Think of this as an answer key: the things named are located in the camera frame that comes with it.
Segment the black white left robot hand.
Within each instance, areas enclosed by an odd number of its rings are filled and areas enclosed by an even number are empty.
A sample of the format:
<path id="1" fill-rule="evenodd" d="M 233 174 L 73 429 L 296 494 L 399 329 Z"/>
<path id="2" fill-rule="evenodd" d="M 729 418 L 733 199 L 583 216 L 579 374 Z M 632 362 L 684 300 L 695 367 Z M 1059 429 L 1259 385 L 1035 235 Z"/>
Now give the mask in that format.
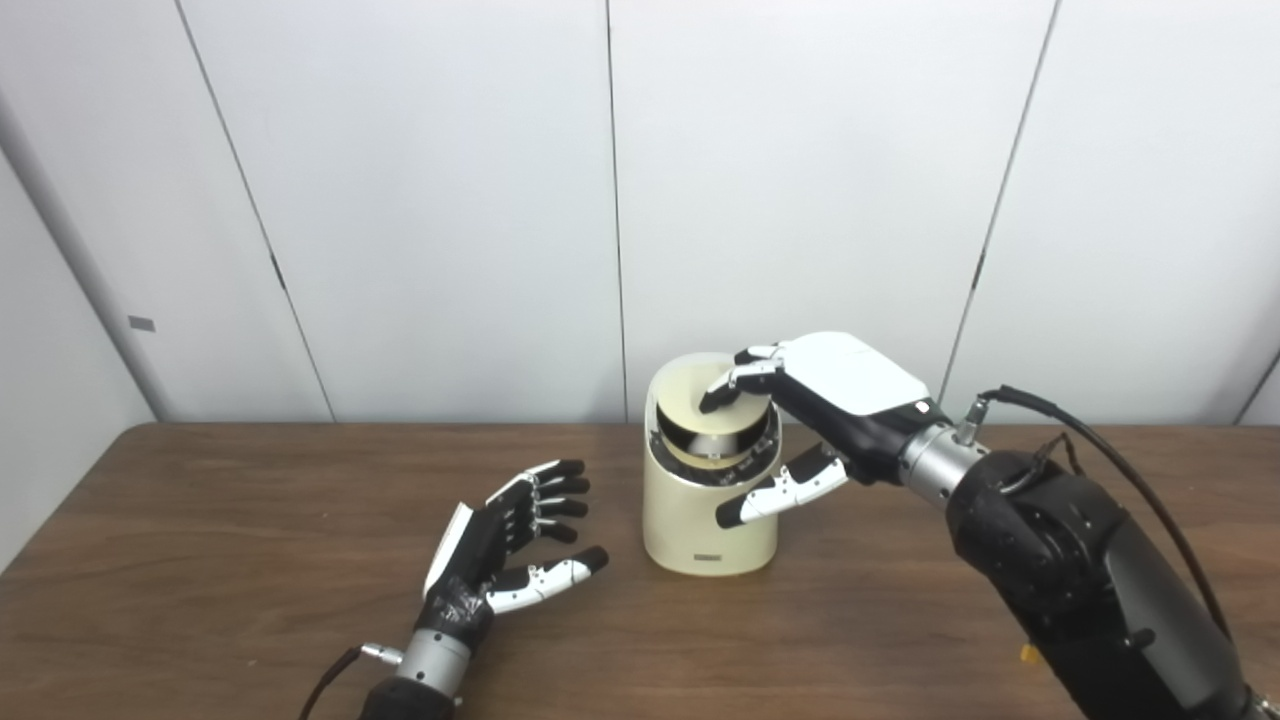
<path id="1" fill-rule="evenodd" d="M 609 562 L 600 546 L 541 564 L 509 561 L 534 541 L 576 542 L 566 519 L 588 515 L 581 496 L 589 489 L 584 461 L 558 459 L 517 473 L 479 509 L 460 503 L 433 556 L 415 630 L 475 652 L 497 616 L 596 575 Z"/>

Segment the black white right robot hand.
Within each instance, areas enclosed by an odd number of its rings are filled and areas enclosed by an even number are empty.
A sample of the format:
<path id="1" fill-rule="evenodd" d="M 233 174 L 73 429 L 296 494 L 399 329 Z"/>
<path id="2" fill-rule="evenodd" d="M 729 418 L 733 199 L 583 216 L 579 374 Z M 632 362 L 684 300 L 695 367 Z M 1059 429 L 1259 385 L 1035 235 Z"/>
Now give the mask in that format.
<path id="1" fill-rule="evenodd" d="M 840 331 L 740 351 L 698 407 L 710 414 L 741 395 L 768 397 L 822 442 L 742 497 L 723 502 L 716 510 L 723 529 L 810 503 L 850 480 L 897 486 L 911 441 L 931 428 L 952 425 L 923 380 Z"/>

